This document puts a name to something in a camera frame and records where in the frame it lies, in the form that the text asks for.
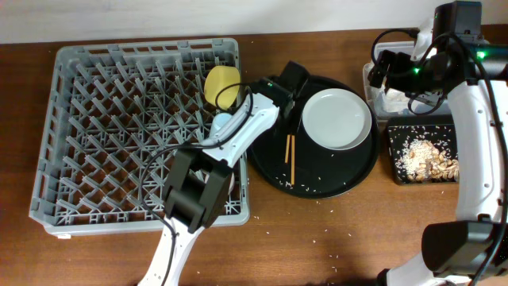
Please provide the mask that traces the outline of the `round black tray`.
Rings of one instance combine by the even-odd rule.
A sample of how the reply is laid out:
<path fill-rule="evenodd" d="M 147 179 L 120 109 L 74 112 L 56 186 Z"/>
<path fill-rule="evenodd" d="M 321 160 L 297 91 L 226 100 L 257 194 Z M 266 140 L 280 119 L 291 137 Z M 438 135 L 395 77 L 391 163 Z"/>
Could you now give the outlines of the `round black tray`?
<path fill-rule="evenodd" d="M 294 92 L 294 108 L 291 114 L 279 118 L 248 149 L 249 160 L 264 179 L 291 195 L 311 199 L 340 195 L 365 179 L 377 161 L 379 129 L 369 106 L 373 126 L 366 140 L 353 149 L 325 149 L 307 135 L 302 124 L 303 107 L 312 95 L 330 88 L 345 89 L 357 94 L 334 79 L 310 76 Z M 291 151 L 289 162 L 284 162 L 288 134 L 295 135 L 294 186 L 291 186 Z"/>

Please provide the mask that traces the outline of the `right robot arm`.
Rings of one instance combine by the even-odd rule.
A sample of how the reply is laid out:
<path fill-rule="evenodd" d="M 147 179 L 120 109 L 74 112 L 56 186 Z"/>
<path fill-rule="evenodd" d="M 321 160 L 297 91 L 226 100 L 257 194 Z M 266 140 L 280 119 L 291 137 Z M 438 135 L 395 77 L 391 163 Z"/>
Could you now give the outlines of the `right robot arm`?
<path fill-rule="evenodd" d="M 448 104 L 460 167 L 456 220 L 427 226 L 421 252 L 382 271 L 380 285 L 474 285 L 507 273 L 507 48 L 484 39 L 481 17 L 480 2 L 445 3 L 410 30 L 411 54 L 371 53 L 369 85 L 410 101 L 439 94 L 432 110 Z"/>

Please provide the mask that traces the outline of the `pink plastic cup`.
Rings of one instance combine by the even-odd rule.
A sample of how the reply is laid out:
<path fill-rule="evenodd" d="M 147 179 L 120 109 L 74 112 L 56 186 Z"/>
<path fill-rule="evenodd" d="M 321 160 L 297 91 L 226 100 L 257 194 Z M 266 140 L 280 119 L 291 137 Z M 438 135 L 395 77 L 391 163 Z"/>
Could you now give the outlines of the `pink plastic cup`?
<path fill-rule="evenodd" d="M 235 175 L 232 174 L 231 179 L 229 181 L 228 195 L 231 194 L 232 190 L 234 189 L 234 186 L 235 186 Z"/>

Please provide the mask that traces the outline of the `food scraps and rice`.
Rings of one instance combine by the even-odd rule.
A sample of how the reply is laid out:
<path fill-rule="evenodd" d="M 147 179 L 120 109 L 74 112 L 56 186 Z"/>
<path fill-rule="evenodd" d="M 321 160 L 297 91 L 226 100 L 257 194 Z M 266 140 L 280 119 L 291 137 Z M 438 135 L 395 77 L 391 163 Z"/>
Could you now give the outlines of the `food scraps and rice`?
<path fill-rule="evenodd" d="M 396 154 L 396 174 L 404 184 L 459 181 L 459 161 L 431 141 L 415 139 Z"/>

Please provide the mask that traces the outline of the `wooden chopstick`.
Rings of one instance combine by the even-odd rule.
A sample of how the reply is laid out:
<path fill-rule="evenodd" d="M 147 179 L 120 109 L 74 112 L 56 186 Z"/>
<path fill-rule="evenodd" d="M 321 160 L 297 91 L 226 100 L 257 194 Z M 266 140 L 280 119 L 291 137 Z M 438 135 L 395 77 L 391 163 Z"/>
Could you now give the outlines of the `wooden chopstick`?
<path fill-rule="evenodd" d="M 287 135 L 287 140 L 286 140 L 285 157 L 284 157 L 285 158 L 284 162 L 286 164 L 289 162 L 290 150 L 291 150 L 291 135 L 288 134 Z"/>
<path fill-rule="evenodd" d="M 291 186 L 295 183 L 295 135 L 291 135 Z"/>

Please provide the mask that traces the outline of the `black rectangular waste tray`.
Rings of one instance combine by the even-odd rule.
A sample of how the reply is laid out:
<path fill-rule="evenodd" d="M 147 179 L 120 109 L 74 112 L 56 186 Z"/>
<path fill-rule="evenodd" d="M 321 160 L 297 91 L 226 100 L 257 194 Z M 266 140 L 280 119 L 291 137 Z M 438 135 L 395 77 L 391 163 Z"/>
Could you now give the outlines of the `black rectangular waste tray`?
<path fill-rule="evenodd" d="M 387 146 L 393 169 L 394 181 L 404 184 L 396 174 L 394 162 L 400 157 L 397 151 L 402 151 L 405 143 L 415 139 L 431 141 L 439 150 L 446 150 L 454 159 L 458 160 L 456 129 L 450 115 L 436 115 L 426 117 L 398 117 L 387 122 Z M 412 184 L 440 184 L 456 182 L 430 182 Z"/>

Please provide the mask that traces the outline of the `white napkin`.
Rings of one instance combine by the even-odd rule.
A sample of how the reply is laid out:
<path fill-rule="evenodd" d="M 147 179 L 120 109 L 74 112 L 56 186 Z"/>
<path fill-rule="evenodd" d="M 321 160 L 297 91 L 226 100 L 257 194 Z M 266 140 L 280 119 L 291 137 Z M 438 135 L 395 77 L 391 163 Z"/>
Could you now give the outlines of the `white napkin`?
<path fill-rule="evenodd" d="M 410 99 L 404 92 L 395 89 L 389 89 L 382 94 L 382 109 L 387 113 L 403 114 L 408 111 Z"/>

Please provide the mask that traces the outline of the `light blue plastic cup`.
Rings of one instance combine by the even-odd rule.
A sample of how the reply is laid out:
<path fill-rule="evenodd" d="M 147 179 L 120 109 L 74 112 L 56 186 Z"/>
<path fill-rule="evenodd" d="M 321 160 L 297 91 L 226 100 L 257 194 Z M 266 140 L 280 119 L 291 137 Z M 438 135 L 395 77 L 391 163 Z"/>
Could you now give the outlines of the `light blue plastic cup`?
<path fill-rule="evenodd" d="M 210 136 L 214 136 L 230 119 L 232 115 L 228 113 L 217 114 L 210 127 Z"/>

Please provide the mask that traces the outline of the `clear plastic waste bin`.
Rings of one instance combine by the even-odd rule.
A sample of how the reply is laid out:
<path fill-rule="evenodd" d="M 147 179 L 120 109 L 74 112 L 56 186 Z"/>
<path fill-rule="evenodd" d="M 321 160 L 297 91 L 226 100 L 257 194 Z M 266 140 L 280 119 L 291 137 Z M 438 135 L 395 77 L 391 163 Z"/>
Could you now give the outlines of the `clear plastic waste bin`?
<path fill-rule="evenodd" d="M 412 41 L 398 41 L 398 42 L 386 42 L 381 44 L 376 44 L 375 46 L 375 55 L 376 57 L 383 51 L 388 50 L 390 52 L 394 53 L 405 53 L 405 54 L 412 54 L 412 51 L 414 49 L 414 43 Z M 410 92 L 414 93 L 418 88 L 420 88 L 417 84 L 417 76 L 412 75 L 409 77 L 409 79 L 404 78 L 389 78 L 384 79 L 382 82 L 381 87 L 373 87 L 370 85 L 370 81 L 368 79 L 368 74 L 373 69 L 374 64 L 371 61 L 370 63 L 367 63 L 363 67 L 363 79 L 364 79 L 364 93 L 366 97 L 366 101 L 368 105 L 374 110 L 375 116 L 377 117 L 378 121 L 380 122 L 386 122 L 389 118 L 393 117 L 413 117 L 416 116 L 414 113 L 412 113 L 410 110 L 406 111 L 403 114 L 394 114 L 394 113 L 387 113 L 382 109 L 382 94 L 389 89 L 395 89 L 397 91 L 404 92 Z M 426 91 L 421 97 L 425 100 L 436 102 L 441 96 L 440 91 L 437 93 L 429 93 Z M 429 106 L 426 103 L 423 103 L 418 100 L 414 100 L 411 104 L 411 108 L 413 111 L 416 111 L 417 113 L 425 113 L 433 108 L 433 106 Z M 450 115 L 451 111 L 448 107 L 448 102 L 445 99 L 441 106 L 435 110 L 431 115 Z"/>

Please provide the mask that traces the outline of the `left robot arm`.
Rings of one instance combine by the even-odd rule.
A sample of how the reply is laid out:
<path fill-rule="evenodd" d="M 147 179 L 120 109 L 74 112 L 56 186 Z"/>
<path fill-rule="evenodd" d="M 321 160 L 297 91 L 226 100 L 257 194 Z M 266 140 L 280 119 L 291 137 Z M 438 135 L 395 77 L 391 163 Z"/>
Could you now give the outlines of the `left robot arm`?
<path fill-rule="evenodd" d="M 172 154 L 162 199 L 163 233 L 142 285 L 177 285 L 198 236 L 211 227 L 233 188 L 233 168 L 250 145 L 280 118 L 292 115 L 310 73 L 290 61 L 282 73 L 254 83 L 231 83 L 234 94 L 244 91 L 236 112 L 207 139 L 162 149 L 147 162 L 152 165 Z"/>

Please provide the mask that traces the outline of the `yellow plastic bowl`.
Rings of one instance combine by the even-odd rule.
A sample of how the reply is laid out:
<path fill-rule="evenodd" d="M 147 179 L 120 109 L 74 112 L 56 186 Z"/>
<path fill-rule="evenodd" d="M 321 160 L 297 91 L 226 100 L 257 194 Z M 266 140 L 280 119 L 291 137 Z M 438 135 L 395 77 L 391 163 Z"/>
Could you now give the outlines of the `yellow plastic bowl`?
<path fill-rule="evenodd" d="M 204 95 L 208 103 L 220 108 L 229 109 L 237 99 L 241 75 L 237 68 L 216 66 L 206 77 Z"/>

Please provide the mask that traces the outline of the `grey dishwasher rack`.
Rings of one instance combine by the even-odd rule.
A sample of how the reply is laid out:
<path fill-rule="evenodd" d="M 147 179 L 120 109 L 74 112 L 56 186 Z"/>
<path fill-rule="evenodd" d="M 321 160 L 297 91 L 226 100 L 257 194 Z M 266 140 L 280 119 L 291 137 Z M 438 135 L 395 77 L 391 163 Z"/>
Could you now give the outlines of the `grey dishwasher rack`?
<path fill-rule="evenodd" d="M 207 137 L 206 76 L 240 65 L 232 38 L 61 48 L 29 217 L 59 238 L 161 230 L 171 156 L 147 162 Z"/>

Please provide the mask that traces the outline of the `grey round plate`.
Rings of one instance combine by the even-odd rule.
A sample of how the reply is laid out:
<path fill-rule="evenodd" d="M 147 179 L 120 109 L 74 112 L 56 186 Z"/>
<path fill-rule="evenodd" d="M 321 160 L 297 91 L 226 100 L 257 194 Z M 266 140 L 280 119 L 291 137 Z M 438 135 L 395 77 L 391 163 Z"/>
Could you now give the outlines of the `grey round plate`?
<path fill-rule="evenodd" d="M 366 140 L 373 119 L 367 103 L 357 94 L 330 88 L 307 100 L 302 124 L 314 143 L 325 149 L 345 151 Z"/>

